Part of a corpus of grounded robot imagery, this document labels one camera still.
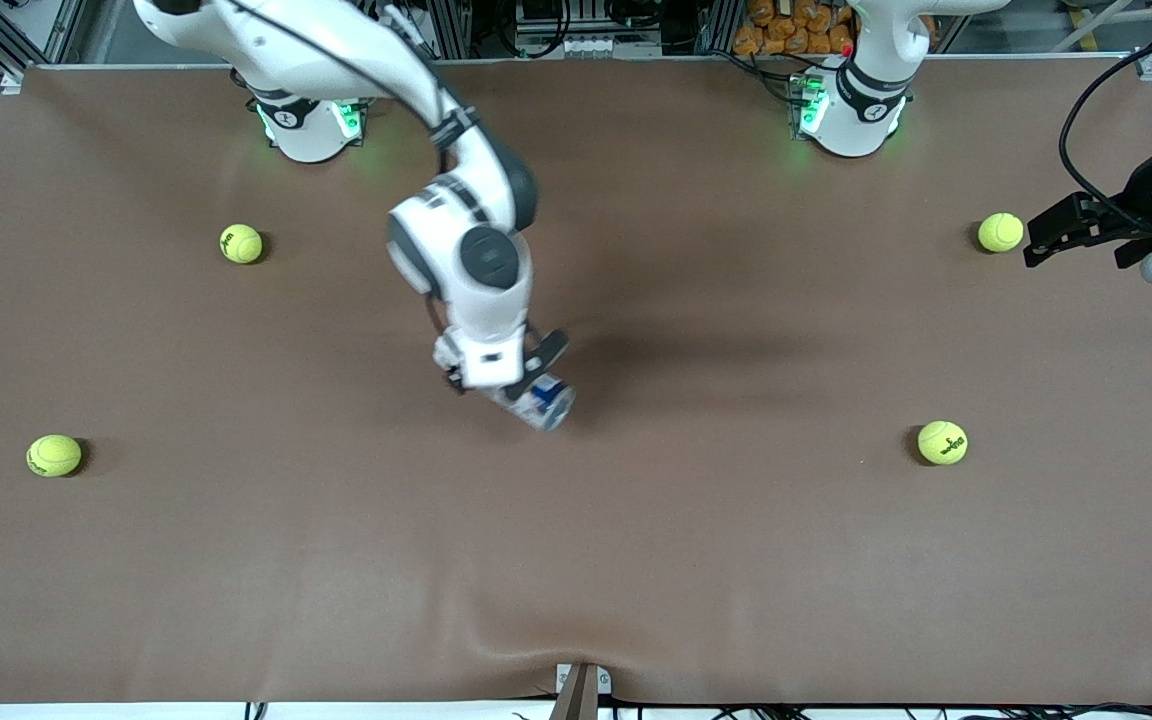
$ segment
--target tennis ball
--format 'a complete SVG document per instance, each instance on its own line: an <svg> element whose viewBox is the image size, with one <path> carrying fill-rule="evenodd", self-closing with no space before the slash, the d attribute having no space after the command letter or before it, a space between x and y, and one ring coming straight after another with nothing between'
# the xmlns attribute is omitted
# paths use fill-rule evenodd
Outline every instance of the tennis ball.
<svg viewBox="0 0 1152 720"><path fill-rule="evenodd" d="M968 454L968 434L949 420L934 420L918 433L918 452L938 465L954 465Z"/></svg>
<svg viewBox="0 0 1152 720"><path fill-rule="evenodd" d="M264 250L265 243L260 241L260 233L251 225L229 225L223 233L220 233L220 251L225 258L234 263L247 265L260 258Z"/></svg>
<svg viewBox="0 0 1152 720"><path fill-rule="evenodd" d="M74 438L67 435L45 435L36 439L24 454L29 469L44 478L59 478L60 475L73 473L83 460L83 450Z"/></svg>
<svg viewBox="0 0 1152 720"><path fill-rule="evenodd" d="M995 213L984 219L977 232L980 247L990 252L1006 252L1025 237L1025 223L1011 213Z"/></svg>

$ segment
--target brown table surface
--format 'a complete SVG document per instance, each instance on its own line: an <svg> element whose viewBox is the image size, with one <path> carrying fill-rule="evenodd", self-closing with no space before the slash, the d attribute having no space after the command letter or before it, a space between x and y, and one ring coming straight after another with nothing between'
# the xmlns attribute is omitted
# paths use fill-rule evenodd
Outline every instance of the brown table surface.
<svg viewBox="0 0 1152 720"><path fill-rule="evenodd" d="M1105 60L937 61L831 158L721 63L460 67L543 185L562 432L454 397L384 214L380 108L298 167L222 71L32 71L0 101L0 702L538 694L1152 702L1152 287L970 241L1074 190ZM1152 154L1127 73L1073 151ZM273 252L221 258L225 225ZM963 424L963 464L909 430ZM37 435L93 448L74 479Z"/></svg>

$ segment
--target black end effector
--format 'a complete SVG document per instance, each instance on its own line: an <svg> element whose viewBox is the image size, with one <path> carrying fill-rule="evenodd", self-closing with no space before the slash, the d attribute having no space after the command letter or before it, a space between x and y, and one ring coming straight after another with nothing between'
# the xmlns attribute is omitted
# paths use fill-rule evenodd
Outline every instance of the black end effector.
<svg viewBox="0 0 1152 720"><path fill-rule="evenodd" d="M188 15L202 8L202 0L154 0L154 7L169 15Z"/></svg>
<svg viewBox="0 0 1152 720"><path fill-rule="evenodd" d="M1025 266L1036 268L1071 247L1096 247L1120 240L1128 241L1114 252L1120 270L1144 260L1152 252L1152 158L1135 169L1123 192L1112 200L1137 220L1139 227L1091 194L1075 192L1030 220Z"/></svg>

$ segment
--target black cable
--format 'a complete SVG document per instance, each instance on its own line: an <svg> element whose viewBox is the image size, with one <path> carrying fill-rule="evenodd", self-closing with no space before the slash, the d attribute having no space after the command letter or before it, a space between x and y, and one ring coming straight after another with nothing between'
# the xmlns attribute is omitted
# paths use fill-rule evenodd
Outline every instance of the black cable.
<svg viewBox="0 0 1152 720"><path fill-rule="evenodd" d="M444 323L444 318L440 318L438 314L438 306L434 305L434 294L432 291L425 293L425 311L429 313L430 324L434 325L438 334L447 332L447 323Z"/></svg>
<svg viewBox="0 0 1152 720"><path fill-rule="evenodd" d="M1074 120L1078 118L1078 113L1081 109L1083 109L1083 105L1087 104L1089 97L1091 97L1092 93L1096 92L1098 88L1105 85L1106 81L1108 81L1111 77L1114 77L1115 74L1119 73L1119 70L1128 67L1131 63L1135 63L1135 61L1143 59L1146 55L1152 55L1152 44L1144 46L1142 47L1142 50L1137 50L1135 51L1135 53L1119 60L1116 63L1112 65L1109 69L1101 73L1100 77L1097 77L1094 81L1092 81L1092 85L1089 85L1087 90L1084 90L1083 94L1079 94L1078 100L1074 101L1074 106L1069 111L1069 118L1064 119L1064 127L1062 127L1060 131L1060 142L1058 142L1058 150L1060 152L1060 161L1062 165L1064 165L1064 172L1069 173L1069 177L1074 179L1074 182L1078 183L1079 187L1083 188L1083 190L1087 191L1089 195L1094 197L1094 199L1099 200L1102 205L1106 206L1106 209L1109 209L1112 213L1114 213L1120 218L1123 218L1123 220L1126 220L1126 222L1129 223L1130 227L1137 229L1137 232L1152 234L1151 227L1144 223L1139 218L1135 218L1134 215L1126 213L1123 209L1119 207L1116 202L1111 200L1111 197L1106 195L1106 192L1101 191L1101 188L1096 187L1094 184L1092 184L1091 181L1087 181L1087 179L1083 177L1083 173L1079 173L1078 168L1074 167L1074 160L1070 160L1069 158L1069 147L1068 147L1070 128L1074 128Z"/></svg>
<svg viewBox="0 0 1152 720"><path fill-rule="evenodd" d="M1036 720L1043 719L1044 717L1048 717L1046 714L1046 710L1044 710L1043 707L1030 706L1021 710L1025 712L1025 715L1032 717L1032 719ZM995 711L1002 712L1002 714L1007 717L1014 717L1011 714L1014 708L995 707ZM1127 714L1132 714L1132 715L1152 717L1152 707L1144 707L1140 705L1129 705L1129 703L1123 703L1123 702L1102 702L1100 703L1100 705L1063 706L1062 708L1060 708L1059 712L1061 712L1061 715L1066 717L1066 719L1074 719L1075 717L1078 715L1086 715L1087 712L1106 712L1106 711L1108 712L1116 711L1116 712L1126 712ZM960 717L957 720L998 720L998 717L964 715Z"/></svg>
<svg viewBox="0 0 1152 720"><path fill-rule="evenodd" d="M429 53L430 60L442 60L444 54L439 53L439 51L435 51L434 46L430 45L429 40L425 40L425 36L420 35L420 23L417 23L416 15L412 15L412 6L408 3L407 0L394 0L394 5L397 5L399 9L401 9L403 15L407 16L407 22L410 22L412 24L412 28L416 28L416 36L420 40L419 41L420 50L425 50L426 53ZM426 17L429 17L429 9L420 8L420 12L425 13Z"/></svg>
<svg viewBox="0 0 1152 720"><path fill-rule="evenodd" d="M775 97L781 103L788 103L790 105L794 104L794 101L790 100L790 96L783 94L783 92L776 90L776 86L772 85L772 78L767 76L768 74L774 74L774 73L764 73L763 69L758 67L758 60L755 60L753 55L749 56L749 63L751 65L751 67L753 67L755 73L758 73L758 79L763 81L763 90L767 90L767 92L770 92L772 97ZM776 82L786 82L786 81L776 78Z"/></svg>
<svg viewBox="0 0 1152 720"><path fill-rule="evenodd" d="M726 51L726 50L705 50L705 55L719 55L719 58L726 58L727 61L728 61L728 63L736 65L737 68L740 68L742 70L745 70L745 73L749 73L749 74L764 73L765 76L767 76L768 78L772 78L772 79L789 79L790 76L791 76L791 73L773 73L771 70L760 70L758 68L755 68L753 65L746 63L746 61L741 60L740 58L737 58L736 55L733 55L732 53L728 53L728 51ZM782 54L781 56L782 58L788 58L790 60L797 60L797 61L799 61L799 63L810 65L810 67L813 67L813 68L819 68L819 69L823 69L823 70L829 70L829 73L836 73L838 71L838 68L828 68L828 67L826 67L826 65L817 63L817 61L814 61L814 60L812 60L810 58L804 58L803 55L783 55Z"/></svg>
<svg viewBox="0 0 1152 720"><path fill-rule="evenodd" d="M621 0L602 0L602 12L613 23L621 24L621 26L630 29L658 26L660 20L664 18L664 3L658 3L654 12L645 18L631 18L630 15L617 9L620 3Z"/></svg>
<svg viewBox="0 0 1152 720"><path fill-rule="evenodd" d="M573 26L573 13L571 8L568 8L567 6L567 0L554 1L556 1L558 5L558 20L554 20L554 37L550 40L550 45L545 46L545 50L541 50L540 53L529 55L526 51L518 50L518 46L513 44L513 41L506 36L506 28L508 26L506 18L511 17L509 6L515 3L515 0L500 0L497 5L497 37L500 40L500 45L503 45L503 48L515 58L531 60L544 58L545 55L553 53L554 50L558 50L558 46L561 46L563 40L567 40L567 32L570 31Z"/></svg>
<svg viewBox="0 0 1152 720"><path fill-rule="evenodd" d="M700 30L702 30L702 28L700 28L699 3L703 3L703 1L704 0L696 0L696 3L694 3L694 6L692 6L692 12L691 13L684 13L684 17L690 18L690 22L687 22L683 26L673 28L680 35L681 35L682 28L685 28L687 31L689 31L691 33L691 35L682 38L682 40L664 41L664 37L666 36L667 24L666 24L666 17L664 16L664 15L666 15L666 13L664 13L664 10L662 10L662 14L660 14L660 23L659 23L659 26L660 26L660 38L662 38L662 41L660 41L660 47L662 47L662 50L666 50L666 47L682 47L682 46L685 46L685 45L690 45L691 46L691 54L696 53L696 40L699 40L699 38L700 38ZM662 8L664 8L665 5L666 3L664 1L662 1L662 3L660 3L660 6L662 6Z"/></svg>

